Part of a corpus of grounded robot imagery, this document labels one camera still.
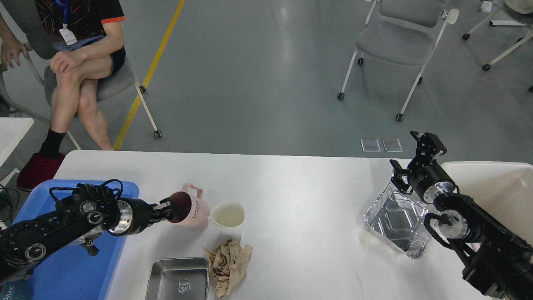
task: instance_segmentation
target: blue plastic tray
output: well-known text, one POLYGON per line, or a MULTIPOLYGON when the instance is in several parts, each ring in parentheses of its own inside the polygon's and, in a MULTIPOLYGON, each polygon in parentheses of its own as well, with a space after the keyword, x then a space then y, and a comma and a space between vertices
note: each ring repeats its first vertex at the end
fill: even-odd
MULTIPOLYGON (((38 215, 55 210, 55 202, 49 194, 51 187, 76 187, 78 183, 99 185, 104 181, 93 180, 48 180, 38 185, 28 196, 14 223, 33 219, 38 215)), ((123 181, 122 197, 136 198, 139 188, 136 184, 123 181)), ((117 182, 107 185, 119 188, 117 182)), ((69 196, 72 191, 54 191, 58 199, 69 196)), ((125 237, 115 237, 107 232, 94 240, 99 252, 96 256, 87 254, 79 245, 67 245, 35 268, 28 282, 33 289, 33 300, 104 300, 111 278, 122 252, 125 237)))

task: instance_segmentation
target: chair backrest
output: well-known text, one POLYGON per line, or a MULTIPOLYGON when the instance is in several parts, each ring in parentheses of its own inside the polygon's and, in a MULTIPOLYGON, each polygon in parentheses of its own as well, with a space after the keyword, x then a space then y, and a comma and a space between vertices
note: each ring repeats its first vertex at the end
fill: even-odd
POLYGON ((41 24, 35 1, 1 0, 1 2, 22 32, 26 34, 28 42, 37 55, 43 59, 51 59, 58 51, 52 46, 41 24))
POLYGON ((400 19, 434 27, 440 20, 449 0, 381 0, 379 13, 386 17, 400 19))

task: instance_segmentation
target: chair seat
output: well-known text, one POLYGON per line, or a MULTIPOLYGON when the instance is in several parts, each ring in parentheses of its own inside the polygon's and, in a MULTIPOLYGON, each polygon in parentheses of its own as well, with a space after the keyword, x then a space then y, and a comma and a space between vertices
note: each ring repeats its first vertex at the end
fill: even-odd
POLYGON ((503 4, 503 8, 505 9, 505 12, 509 15, 509 17, 511 17, 516 22, 522 23, 524 25, 533 25, 533 13, 521 14, 519 12, 514 11, 505 3, 503 4))
MULTIPOLYGON (((131 66, 127 62, 124 62, 120 70, 113 74, 111 78, 99 81, 98 89, 96 91, 96 100, 100 102, 107 98, 111 98, 126 90, 134 82, 135 73, 131 66)), ((50 67, 46 67, 44 70, 44 94, 49 105, 52 105, 52 93, 57 84, 55 73, 50 67)))
POLYGON ((393 64, 422 67, 431 54, 431 35, 384 21, 374 21, 359 34, 357 48, 393 64))

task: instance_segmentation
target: man's leg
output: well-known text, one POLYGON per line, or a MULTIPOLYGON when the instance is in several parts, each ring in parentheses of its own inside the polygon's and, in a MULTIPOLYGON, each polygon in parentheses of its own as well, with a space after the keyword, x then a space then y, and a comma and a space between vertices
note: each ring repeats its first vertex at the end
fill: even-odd
POLYGON ((86 60, 68 72, 56 74, 58 86, 52 94, 49 134, 41 150, 33 154, 20 172, 17 179, 19 189, 31 191, 38 184, 54 177, 64 159, 59 153, 59 146, 78 110, 82 81, 86 78, 105 78, 110 73, 111 58, 105 56, 86 60))
POLYGON ((59 133, 67 132, 78 111, 82 81, 86 78, 105 78, 109 74, 111 74, 109 56, 89 59, 68 72, 57 73, 55 76, 58 86, 52 94, 50 129, 59 133))
POLYGON ((85 79, 80 87, 78 116, 83 127, 102 150, 111 150, 113 145, 109 138, 106 116, 96 104, 98 79, 85 79))

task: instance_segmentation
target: pink mug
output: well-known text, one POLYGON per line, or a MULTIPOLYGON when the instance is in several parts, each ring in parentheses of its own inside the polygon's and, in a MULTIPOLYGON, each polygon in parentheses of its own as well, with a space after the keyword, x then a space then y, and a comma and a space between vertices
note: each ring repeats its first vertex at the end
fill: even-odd
POLYGON ((169 221, 185 227, 203 227, 207 225, 207 216, 211 214, 209 205, 202 200, 204 191, 190 183, 183 185, 181 191, 170 195, 170 202, 174 206, 174 216, 169 221), (196 190, 196 196, 189 192, 189 187, 196 190))

